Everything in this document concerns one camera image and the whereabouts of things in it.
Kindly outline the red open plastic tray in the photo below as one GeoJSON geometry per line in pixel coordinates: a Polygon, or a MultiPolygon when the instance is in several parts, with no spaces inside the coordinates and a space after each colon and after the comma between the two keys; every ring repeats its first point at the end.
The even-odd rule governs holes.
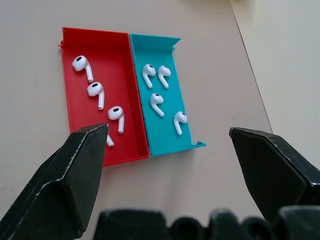
{"type": "Polygon", "coordinates": [[[114,146],[106,147],[105,167],[148,158],[150,151],[129,34],[63,27],[59,46],[70,131],[100,123],[109,125],[114,146]],[[103,110],[98,110],[98,96],[88,96],[90,83],[86,71],[75,71],[72,67],[80,55],[89,61],[94,82],[103,86],[103,110]],[[108,118],[108,110],[114,106],[124,111],[123,133],[118,133],[119,121],[108,118]]]}

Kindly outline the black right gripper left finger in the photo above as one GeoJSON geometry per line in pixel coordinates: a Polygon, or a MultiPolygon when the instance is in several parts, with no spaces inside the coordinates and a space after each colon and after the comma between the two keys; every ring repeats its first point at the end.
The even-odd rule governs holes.
{"type": "Polygon", "coordinates": [[[106,123],[72,132],[0,220],[0,240],[75,240],[87,230],[100,187],[106,123]]]}

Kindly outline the teal open plastic tray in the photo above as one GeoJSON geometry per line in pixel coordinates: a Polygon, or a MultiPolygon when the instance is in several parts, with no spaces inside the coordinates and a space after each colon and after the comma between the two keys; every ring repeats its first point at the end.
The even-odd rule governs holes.
{"type": "Polygon", "coordinates": [[[193,143],[188,122],[180,123],[182,135],[177,134],[173,122],[177,112],[182,111],[187,115],[173,56],[174,46],[180,39],[132,33],[129,36],[150,155],[155,157],[206,146],[202,141],[193,143]],[[155,76],[149,76],[153,85],[151,89],[142,76],[146,64],[152,65],[156,71],[155,76]],[[168,89],[163,87],[158,78],[158,70],[162,65],[171,71],[171,76],[165,77],[168,89]],[[164,99],[162,104],[157,105],[164,112],[164,117],[160,117],[150,106],[153,93],[160,94],[164,99]]]}

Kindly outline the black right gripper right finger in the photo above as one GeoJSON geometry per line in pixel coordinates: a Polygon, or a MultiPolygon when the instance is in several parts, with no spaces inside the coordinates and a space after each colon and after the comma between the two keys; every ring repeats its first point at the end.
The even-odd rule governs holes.
{"type": "Polygon", "coordinates": [[[279,135],[229,130],[246,187],[267,221],[286,206],[320,206],[320,170],[279,135]]]}

